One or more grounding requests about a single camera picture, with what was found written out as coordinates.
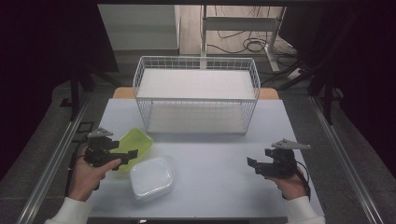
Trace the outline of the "aluminium rail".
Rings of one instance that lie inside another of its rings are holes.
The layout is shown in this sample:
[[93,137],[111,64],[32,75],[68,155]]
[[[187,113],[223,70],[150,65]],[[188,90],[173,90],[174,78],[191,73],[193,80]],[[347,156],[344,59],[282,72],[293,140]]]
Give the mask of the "aluminium rail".
[[39,208],[49,191],[50,185],[59,170],[62,160],[64,159],[64,155],[72,142],[73,136],[77,132],[78,125],[86,112],[90,98],[90,93],[83,94],[80,101],[80,108],[74,120],[69,122],[60,143],[54,149],[42,175],[39,177],[15,224],[32,224],[35,220]]
[[348,157],[346,149],[344,148],[338,134],[336,133],[334,127],[326,120],[322,113],[322,106],[320,101],[312,96],[309,96],[309,101],[314,107],[317,114],[318,120],[321,123],[323,130],[328,137],[333,151],[336,154],[346,177],[357,196],[357,199],[361,205],[364,214],[367,216],[371,224],[385,224],[384,219],[381,217],[379,210],[374,202],[372,195],[362,182],[360,176],[358,175],[355,166],[352,164],[351,159]]

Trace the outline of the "white power strip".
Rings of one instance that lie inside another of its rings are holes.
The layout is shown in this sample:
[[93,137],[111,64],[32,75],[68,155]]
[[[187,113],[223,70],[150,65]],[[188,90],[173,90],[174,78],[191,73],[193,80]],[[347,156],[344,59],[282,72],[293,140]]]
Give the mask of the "white power strip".
[[304,70],[301,68],[297,68],[294,71],[292,71],[288,76],[287,79],[288,80],[293,80],[295,78],[297,78]]

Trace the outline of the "green plastic container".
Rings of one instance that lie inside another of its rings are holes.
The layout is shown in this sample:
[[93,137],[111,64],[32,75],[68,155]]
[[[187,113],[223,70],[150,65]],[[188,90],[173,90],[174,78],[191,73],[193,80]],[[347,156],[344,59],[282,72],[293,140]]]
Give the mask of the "green plastic container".
[[119,143],[119,147],[112,149],[112,153],[127,153],[130,150],[138,150],[137,157],[128,161],[127,164],[123,164],[120,166],[120,171],[130,171],[131,168],[139,163],[143,157],[147,154],[147,152],[152,147],[153,140],[152,138],[141,131],[138,128],[133,128],[128,133],[126,133],[121,139]]

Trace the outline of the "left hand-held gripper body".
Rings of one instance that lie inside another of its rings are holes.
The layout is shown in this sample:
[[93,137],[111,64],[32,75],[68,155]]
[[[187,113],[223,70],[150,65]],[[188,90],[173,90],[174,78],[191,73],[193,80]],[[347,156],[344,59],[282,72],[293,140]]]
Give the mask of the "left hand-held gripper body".
[[94,167],[100,167],[117,158],[111,150],[118,148],[120,142],[113,141],[110,136],[113,132],[98,128],[87,135],[88,146],[85,150],[84,160]]

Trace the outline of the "dark curtain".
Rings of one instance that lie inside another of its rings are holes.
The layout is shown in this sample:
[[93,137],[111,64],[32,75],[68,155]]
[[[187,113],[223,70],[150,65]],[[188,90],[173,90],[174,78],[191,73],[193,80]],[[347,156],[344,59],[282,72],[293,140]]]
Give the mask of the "dark curtain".
[[0,0],[0,180],[45,116],[52,91],[89,69],[116,72],[99,0]]
[[[313,67],[324,58],[347,7],[288,7],[279,35]],[[396,0],[369,0],[330,65],[348,118],[396,177]]]

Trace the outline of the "white metal desk frame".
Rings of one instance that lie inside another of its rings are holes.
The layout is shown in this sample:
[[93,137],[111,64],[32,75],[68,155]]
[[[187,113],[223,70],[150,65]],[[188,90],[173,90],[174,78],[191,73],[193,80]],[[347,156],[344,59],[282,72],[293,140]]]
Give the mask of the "white metal desk frame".
[[207,54],[206,34],[208,31],[236,31],[236,32],[266,32],[270,38],[263,45],[265,55],[274,72],[279,71],[274,49],[278,31],[286,11],[285,7],[278,7],[275,17],[230,17],[230,16],[208,16],[207,6],[201,6],[201,49],[200,55]]

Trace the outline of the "white cabinet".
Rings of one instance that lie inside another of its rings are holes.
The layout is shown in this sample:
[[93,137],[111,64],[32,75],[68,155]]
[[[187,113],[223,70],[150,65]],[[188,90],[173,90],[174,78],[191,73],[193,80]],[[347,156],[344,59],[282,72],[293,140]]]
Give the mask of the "white cabinet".
[[98,8],[115,51],[179,53],[179,6],[102,4]]

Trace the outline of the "tan wooden board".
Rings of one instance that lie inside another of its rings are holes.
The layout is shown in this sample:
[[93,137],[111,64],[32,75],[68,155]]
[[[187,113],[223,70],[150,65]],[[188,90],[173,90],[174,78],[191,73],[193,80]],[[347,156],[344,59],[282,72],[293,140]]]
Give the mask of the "tan wooden board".
[[[120,87],[116,88],[114,94],[114,99],[134,99],[134,89],[130,87]],[[278,100],[279,96],[275,89],[273,88],[261,88],[260,90],[260,100]]]

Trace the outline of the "person's left hand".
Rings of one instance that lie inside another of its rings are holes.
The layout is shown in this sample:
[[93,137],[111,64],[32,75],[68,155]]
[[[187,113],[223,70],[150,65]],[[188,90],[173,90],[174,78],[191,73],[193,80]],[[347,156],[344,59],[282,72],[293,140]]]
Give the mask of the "person's left hand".
[[92,192],[106,177],[106,173],[120,165],[120,159],[110,161],[103,166],[94,167],[78,159],[75,165],[72,188],[67,197],[75,201],[86,202]]

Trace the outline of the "person's right hand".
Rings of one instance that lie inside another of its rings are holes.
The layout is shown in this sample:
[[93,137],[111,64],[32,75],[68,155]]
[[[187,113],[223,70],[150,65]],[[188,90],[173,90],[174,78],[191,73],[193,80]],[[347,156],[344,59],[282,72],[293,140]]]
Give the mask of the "person's right hand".
[[304,182],[297,175],[287,179],[266,176],[265,179],[273,181],[284,197],[289,201],[307,195]]

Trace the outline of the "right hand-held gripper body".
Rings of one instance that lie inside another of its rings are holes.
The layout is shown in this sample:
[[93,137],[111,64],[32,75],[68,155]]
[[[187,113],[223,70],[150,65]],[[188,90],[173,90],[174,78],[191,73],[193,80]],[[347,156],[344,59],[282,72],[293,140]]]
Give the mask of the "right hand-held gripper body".
[[276,178],[290,178],[296,174],[297,160],[295,159],[294,149],[310,149],[310,145],[300,144],[288,139],[282,139],[272,144],[273,161],[258,162],[255,167],[257,175],[271,176]]

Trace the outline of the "white wire basket rack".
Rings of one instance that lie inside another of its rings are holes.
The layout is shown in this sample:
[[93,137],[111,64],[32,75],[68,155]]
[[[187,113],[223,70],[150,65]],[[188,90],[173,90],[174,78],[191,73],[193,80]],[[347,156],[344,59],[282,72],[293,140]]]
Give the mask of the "white wire basket rack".
[[244,134],[261,83],[251,58],[143,56],[133,88],[150,133]]

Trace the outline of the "black metal stand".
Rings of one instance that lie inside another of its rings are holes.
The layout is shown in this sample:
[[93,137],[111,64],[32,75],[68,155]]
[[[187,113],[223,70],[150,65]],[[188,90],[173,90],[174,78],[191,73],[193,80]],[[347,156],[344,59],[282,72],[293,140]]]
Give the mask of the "black metal stand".
[[332,90],[334,87],[334,71],[332,67],[336,54],[358,15],[358,12],[351,11],[338,21],[338,27],[330,32],[332,40],[325,40],[324,46],[326,49],[322,51],[322,55],[315,66],[306,68],[299,76],[280,86],[276,86],[276,90],[283,91],[312,77],[313,79],[307,87],[307,92],[309,95],[314,96],[318,95],[320,91],[324,91],[322,114],[329,125],[332,125]]
[[95,89],[95,84],[92,79],[92,74],[101,78],[102,80],[112,84],[115,87],[120,87],[121,84],[111,75],[101,71],[97,66],[91,64],[83,64],[73,66],[70,71],[70,97],[63,98],[60,107],[70,107],[71,116],[70,120],[74,121],[78,112],[82,108],[79,99],[79,87],[86,92],[92,92]]

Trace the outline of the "white translucent plastic container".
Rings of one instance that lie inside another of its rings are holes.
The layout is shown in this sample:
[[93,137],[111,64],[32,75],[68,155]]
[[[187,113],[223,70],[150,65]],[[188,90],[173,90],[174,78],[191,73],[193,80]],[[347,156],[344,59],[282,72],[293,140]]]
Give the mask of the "white translucent plastic container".
[[130,171],[134,197],[150,201],[169,193],[174,186],[171,167],[165,158],[157,157],[134,165]]

